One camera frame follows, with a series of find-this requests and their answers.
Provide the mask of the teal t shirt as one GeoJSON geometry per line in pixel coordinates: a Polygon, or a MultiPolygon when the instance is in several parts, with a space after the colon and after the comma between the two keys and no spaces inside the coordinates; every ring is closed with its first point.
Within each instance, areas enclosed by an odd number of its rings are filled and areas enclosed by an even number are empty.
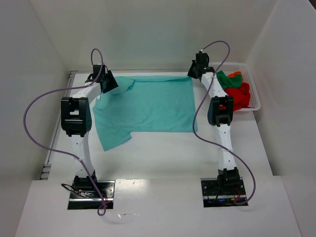
{"type": "Polygon", "coordinates": [[[97,96],[96,132],[104,151],[131,139],[133,132],[193,132],[196,108],[188,76],[121,76],[118,87],[97,96]]]}

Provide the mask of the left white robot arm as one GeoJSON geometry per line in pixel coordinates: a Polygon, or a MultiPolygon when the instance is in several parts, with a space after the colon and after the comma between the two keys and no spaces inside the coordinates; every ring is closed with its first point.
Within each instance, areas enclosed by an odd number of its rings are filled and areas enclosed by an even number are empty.
{"type": "Polygon", "coordinates": [[[71,97],[61,99],[61,127],[70,138],[75,160],[79,168],[73,181],[73,190],[95,192],[97,178],[90,158],[88,145],[89,132],[92,128],[91,102],[101,94],[118,87],[112,72],[103,65],[93,65],[84,86],[71,97]]]}

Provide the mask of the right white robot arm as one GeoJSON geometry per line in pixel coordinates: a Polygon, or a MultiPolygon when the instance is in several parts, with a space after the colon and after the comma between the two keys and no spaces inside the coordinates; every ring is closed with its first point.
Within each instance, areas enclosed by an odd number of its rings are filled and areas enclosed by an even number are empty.
{"type": "Polygon", "coordinates": [[[240,175],[232,154],[231,123],[233,120],[234,99],[220,85],[215,70],[209,66],[207,53],[199,51],[188,71],[188,76],[198,79],[207,89],[210,97],[207,112],[208,123],[212,126],[216,143],[221,150],[218,166],[218,187],[222,194],[228,194],[237,187],[240,175]]]}

